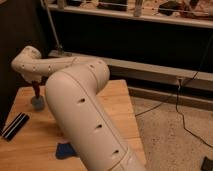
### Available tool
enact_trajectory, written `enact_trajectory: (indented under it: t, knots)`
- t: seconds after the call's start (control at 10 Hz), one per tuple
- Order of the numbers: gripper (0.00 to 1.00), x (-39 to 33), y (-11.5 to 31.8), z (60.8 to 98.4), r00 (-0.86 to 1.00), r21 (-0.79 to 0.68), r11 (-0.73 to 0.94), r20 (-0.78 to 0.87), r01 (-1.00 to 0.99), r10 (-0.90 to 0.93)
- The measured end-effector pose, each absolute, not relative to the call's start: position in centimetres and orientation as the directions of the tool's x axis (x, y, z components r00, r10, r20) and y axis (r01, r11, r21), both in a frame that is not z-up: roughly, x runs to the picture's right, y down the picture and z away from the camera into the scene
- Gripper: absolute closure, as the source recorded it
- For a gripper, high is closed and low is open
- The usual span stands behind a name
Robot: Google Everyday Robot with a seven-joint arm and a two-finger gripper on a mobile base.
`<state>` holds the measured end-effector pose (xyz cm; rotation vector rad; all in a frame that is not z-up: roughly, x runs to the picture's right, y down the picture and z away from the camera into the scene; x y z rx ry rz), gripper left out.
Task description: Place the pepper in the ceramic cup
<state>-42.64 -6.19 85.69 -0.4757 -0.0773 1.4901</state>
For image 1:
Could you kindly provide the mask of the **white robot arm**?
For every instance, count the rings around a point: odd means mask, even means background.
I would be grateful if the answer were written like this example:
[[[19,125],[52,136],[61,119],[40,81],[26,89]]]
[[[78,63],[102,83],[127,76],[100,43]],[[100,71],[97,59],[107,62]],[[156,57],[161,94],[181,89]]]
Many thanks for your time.
[[[97,99],[110,76],[103,60],[81,55],[44,59],[27,46],[11,67],[27,82],[47,78],[49,110],[88,171],[146,171]]]

